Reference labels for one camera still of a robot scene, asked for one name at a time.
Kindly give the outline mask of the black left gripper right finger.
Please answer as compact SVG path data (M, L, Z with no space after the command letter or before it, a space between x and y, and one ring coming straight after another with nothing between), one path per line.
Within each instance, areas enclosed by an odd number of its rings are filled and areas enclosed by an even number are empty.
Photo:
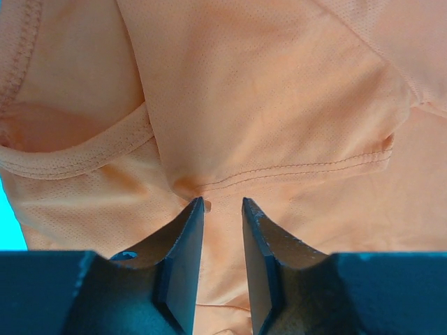
M286 308L284 269L299 271L328 256L273 222L251 198L242 200L242 231L254 334L267 334Z

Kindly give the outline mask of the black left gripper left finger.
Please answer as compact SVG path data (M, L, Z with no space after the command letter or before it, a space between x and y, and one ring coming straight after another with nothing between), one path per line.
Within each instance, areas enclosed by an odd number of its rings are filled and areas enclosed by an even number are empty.
M151 303L177 334L193 332L204 216L205 201L195 198L167 225L110 259L154 270Z

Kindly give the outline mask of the orange t shirt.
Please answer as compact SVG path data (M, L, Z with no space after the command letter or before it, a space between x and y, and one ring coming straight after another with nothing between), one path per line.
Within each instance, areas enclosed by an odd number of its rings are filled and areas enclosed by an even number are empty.
M446 250L445 1L3 1L1 179L31 250L203 197L196 334L250 334L242 198L324 252Z

